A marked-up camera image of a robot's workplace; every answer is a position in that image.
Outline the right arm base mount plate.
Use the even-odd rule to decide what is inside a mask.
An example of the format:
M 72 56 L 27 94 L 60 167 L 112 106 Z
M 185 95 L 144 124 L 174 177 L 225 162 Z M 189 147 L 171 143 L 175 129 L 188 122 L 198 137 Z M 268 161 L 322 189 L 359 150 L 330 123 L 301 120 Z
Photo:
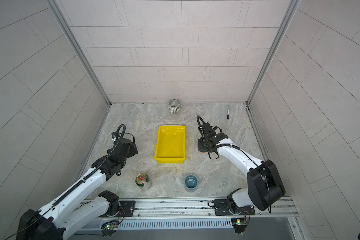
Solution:
M 233 201 L 216 199 L 208 202 L 208 206 L 215 210 L 216 216 L 253 216 L 256 214 L 252 206 L 236 207 Z

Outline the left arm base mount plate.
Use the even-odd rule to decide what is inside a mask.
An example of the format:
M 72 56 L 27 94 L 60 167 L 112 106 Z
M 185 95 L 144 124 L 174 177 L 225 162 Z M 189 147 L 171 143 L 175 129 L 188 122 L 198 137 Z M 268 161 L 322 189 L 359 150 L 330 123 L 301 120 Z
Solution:
M 99 218 L 118 218 L 118 217 L 129 218 L 129 217 L 132 217 L 134 214 L 135 205 L 136 205 L 135 201 L 121 201 L 121 202 L 119 202 L 119 209 L 115 214 L 109 215 L 106 213 L 106 214 L 99 216 Z

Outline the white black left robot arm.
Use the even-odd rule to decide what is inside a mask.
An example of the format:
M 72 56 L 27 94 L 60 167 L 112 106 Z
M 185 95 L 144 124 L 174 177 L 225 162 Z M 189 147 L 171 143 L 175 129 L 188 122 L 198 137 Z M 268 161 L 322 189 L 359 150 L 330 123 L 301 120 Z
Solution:
M 92 220 L 115 217 L 114 224 L 124 220 L 128 209 L 119 202 L 119 196 L 103 191 L 90 202 L 83 200 L 114 175 L 121 175 L 127 158 L 138 153 L 136 139 L 114 132 L 113 147 L 98 159 L 72 186 L 39 210 L 26 211 L 19 220 L 17 240 L 67 240 Z

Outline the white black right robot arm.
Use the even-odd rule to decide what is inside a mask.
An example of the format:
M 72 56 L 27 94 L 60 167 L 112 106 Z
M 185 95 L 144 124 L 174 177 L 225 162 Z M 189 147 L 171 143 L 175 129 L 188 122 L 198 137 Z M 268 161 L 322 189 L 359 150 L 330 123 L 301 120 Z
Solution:
M 239 188 L 227 196 L 228 209 L 239 214 L 247 206 L 255 206 L 260 211 L 271 206 L 286 194 L 277 166 L 271 160 L 260 160 L 237 146 L 222 129 L 197 116 L 198 151 L 208 153 L 211 160 L 224 157 L 231 161 L 247 178 L 247 187 Z

